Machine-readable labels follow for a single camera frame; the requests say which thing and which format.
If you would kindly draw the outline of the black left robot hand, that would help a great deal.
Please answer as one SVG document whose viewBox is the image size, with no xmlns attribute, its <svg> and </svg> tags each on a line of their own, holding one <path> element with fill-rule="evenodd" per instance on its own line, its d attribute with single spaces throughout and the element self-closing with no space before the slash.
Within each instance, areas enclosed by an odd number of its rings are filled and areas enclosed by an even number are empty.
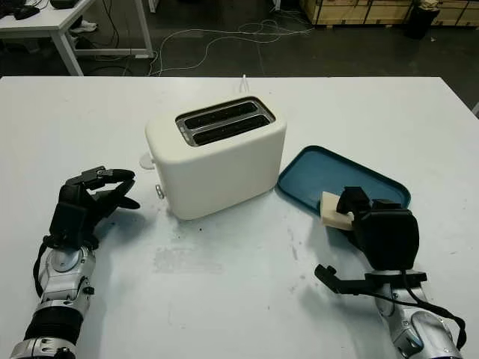
<svg viewBox="0 0 479 359">
<path fill-rule="evenodd" d="M 95 250 L 99 240 L 95 227 L 116 209 L 139 209 L 126 196 L 135 183 L 135 173 L 103 166 L 83 171 L 62 185 L 49 227 L 52 246 Z"/>
</svg>

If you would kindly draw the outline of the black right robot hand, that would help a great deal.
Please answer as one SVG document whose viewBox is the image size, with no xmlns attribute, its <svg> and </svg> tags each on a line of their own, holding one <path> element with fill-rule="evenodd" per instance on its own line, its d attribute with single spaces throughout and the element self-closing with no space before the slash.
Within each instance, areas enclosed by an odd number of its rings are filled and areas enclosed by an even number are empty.
<svg viewBox="0 0 479 359">
<path fill-rule="evenodd" d="M 412 212 L 387 199 L 370 199 L 358 186 L 344 188 L 336 206 L 353 214 L 347 238 L 378 271 L 407 271 L 419 249 L 418 222 Z"/>
</svg>

